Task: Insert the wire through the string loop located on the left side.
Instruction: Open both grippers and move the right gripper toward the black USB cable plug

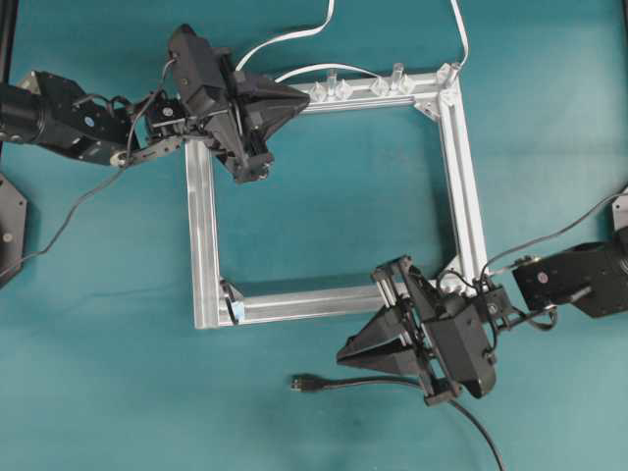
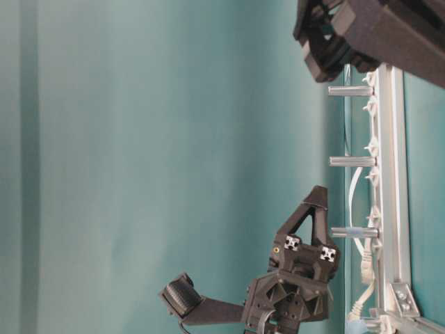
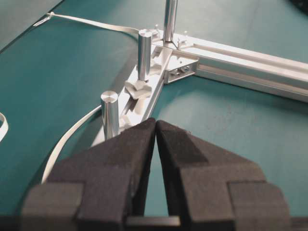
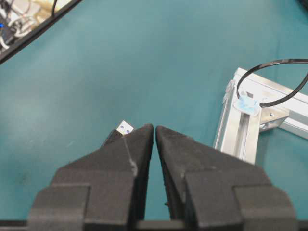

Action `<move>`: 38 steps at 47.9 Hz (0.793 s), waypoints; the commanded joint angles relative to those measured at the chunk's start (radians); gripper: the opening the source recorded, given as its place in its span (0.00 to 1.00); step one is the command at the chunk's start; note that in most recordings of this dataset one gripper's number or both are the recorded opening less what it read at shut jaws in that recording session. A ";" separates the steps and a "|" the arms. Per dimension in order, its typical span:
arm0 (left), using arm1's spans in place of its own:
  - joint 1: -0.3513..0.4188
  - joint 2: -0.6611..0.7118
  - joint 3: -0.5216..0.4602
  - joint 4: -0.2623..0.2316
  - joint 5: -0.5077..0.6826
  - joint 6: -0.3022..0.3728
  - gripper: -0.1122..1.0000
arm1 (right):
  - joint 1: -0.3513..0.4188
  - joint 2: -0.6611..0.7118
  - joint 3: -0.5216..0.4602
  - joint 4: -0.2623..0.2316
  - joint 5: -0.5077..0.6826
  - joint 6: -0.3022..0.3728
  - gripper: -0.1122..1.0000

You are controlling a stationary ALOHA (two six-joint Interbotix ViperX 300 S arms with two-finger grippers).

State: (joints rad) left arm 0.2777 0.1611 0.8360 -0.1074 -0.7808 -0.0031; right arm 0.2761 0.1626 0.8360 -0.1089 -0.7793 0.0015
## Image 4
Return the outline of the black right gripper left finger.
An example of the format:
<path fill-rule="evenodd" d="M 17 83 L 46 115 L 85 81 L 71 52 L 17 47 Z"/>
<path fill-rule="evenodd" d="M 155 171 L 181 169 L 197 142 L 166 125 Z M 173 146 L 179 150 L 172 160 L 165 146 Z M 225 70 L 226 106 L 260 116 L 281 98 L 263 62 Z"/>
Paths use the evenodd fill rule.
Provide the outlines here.
<path fill-rule="evenodd" d="M 144 219 L 154 128 L 112 134 L 104 145 L 59 169 L 36 196 L 31 231 L 127 231 Z"/>

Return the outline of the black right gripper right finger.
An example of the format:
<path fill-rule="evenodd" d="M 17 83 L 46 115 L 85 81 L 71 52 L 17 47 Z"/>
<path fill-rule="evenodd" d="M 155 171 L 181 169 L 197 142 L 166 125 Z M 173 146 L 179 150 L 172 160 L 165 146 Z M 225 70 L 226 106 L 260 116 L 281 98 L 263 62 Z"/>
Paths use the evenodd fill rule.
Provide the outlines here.
<path fill-rule="evenodd" d="M 197 231 L 296 231 L 287 193 L 265 171 L 168 129 L 156 128 L 172 219 Z"/>

